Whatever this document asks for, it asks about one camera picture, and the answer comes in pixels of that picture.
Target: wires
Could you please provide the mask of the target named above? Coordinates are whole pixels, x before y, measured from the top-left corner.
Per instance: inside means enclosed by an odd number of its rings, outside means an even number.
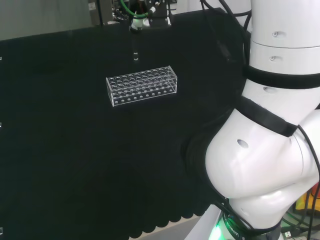
[[[245,22],[244,22],[244,25],[243,25],[244,31],[248,30],[248,26],[249,26],[249,22],[250,22],[251,16],[252,16],[252,12],[250,10],[248,16],[246,16],[246,19],[245,19]]]
[[[298,129],[301,131],[301,133],[303,134],[306,142],[309,145],[309,148],[310,148],[311,153],[313,155],[313,158],[315,160],[316,168],[318,169],[319,179],[320,179],[320,164],[319,164],[319,160],[318,160],[316,151],[314,149],[314,146],[312,145],[312,143],[310,141],[310,138],[306,134],[305,130],[300,125],[298,125]],[[312,223],[314,221],[314,216],[315,216],[315,211],[316,211],[316,201],[317,201],[317,196],[318,196],[319,190],[320,190],[320,184],[318,184],[318,186],[316,188],[316,191],[315,191],[315,194],[314,194],[314,198],[313,198],[313,201],[312,201],[311,217],[310,217],[310,223],[309,223],[309,228],[308,228],[307,240],[310,240],[310,238],[311,238]]]
[[[225,46],[224,44],[222,44],[219,41],[216,31],[215,31],[214,27],[212,26],[211,22],[208,19],[208,16],[207,16],[206,11],[205,11],[204,2],[202,0],[200,2],[201,2],[201,6],[202,6],[202,12],[203,12],[204,19],[207,21],[207,23],[208,23],[208,25],[209,25],[209,27],[211,29],[211,32],[213,34],[213,37],[216,39],[216,43],[217,43],[217,45],[219,47],[219,50],[220,50],[221,54],[223,55],[223,57],[226,59],[227,62],[232,62],[233,59],[232,59],[231,53],[229,52],[227,46]]]
[[[208,8],[210,9],[211,11],[213,11],[215,14],[217,15],[225,15],[227,13],[224,13],[224,12],[220,12],[218,10],[216,10],[214,7],[212,7],[206,0],[201,0],[200,2],[203,2],[203,4]],[[246,11],[246,12],[241,12],[241,13],[234,13],[234,15],[236,17],[243,17],[243,16],[246,16],[249,14],[250,11]]]
[[[243,16],[249,15],[249,13],[251,13],[251,10],[250,11],[245,11],[245,12],[242,12],[242,13],[234,13],[234,16],[235,17],[243,17]]]
[[[249,64],[249,56],[250,56],[250,49],[249,49],[249,41],[247,38],[247,32],[243,29],[243,27],[240,25],[240,23],[238,22],[236,16],[234,15],[234,13],[231,11],[230,7],[228,6],[228,4],[225,2],[225,0],[219,0],[219,2],[221,3],[221,5],[224,7],[224,9],[226,10],[226,12],[231,16],[234,24],[236,24],[238,27],[240,27],[240,33],[243,39],[243,52],[244,52],[244,61],[246,64]]]

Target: white cylindrical housing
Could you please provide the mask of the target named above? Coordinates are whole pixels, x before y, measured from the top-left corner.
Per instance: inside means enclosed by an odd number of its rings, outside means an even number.
[[[320,46],[319,0],[252,0],[252,40],[277,48]]]

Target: small hole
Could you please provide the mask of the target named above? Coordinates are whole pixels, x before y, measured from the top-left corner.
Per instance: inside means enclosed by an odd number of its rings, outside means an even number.
[[[277,92],[277,90],[275,88],[268,87],[268,86],[263,87],[263,90],[265,92],[267,92],[268,94],[275,94]]]
[[[238,144],[239,144],[242,148],[244,148],[244,149],[249,148],[248,143],[246,143],[245,141],[243,141],[243,140],[241,140],[241,139],[238,139],[237,142],[238,142]]]

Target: yellow object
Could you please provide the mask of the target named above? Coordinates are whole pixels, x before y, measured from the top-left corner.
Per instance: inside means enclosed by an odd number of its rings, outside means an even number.
[[[306,198],[307,198],[307,193],[303,194],[295,203],[295,209],[296,210],[303,210],[305,209],[305,204],[306,204]],[[314,200],[314,196],[310,194],[309,196],[309,201],[308,201],[308,209],[312,209],[312,202]],[[320,212],[320,199],[317,199],[315,201],[315,210]]]

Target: green light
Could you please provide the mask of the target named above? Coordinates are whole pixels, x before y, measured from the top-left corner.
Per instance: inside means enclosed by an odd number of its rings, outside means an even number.
[[[221,237],[221,235],[222,233],[221,233],[220,226],[217,225],[212,229],[209,240],[218,240]]]

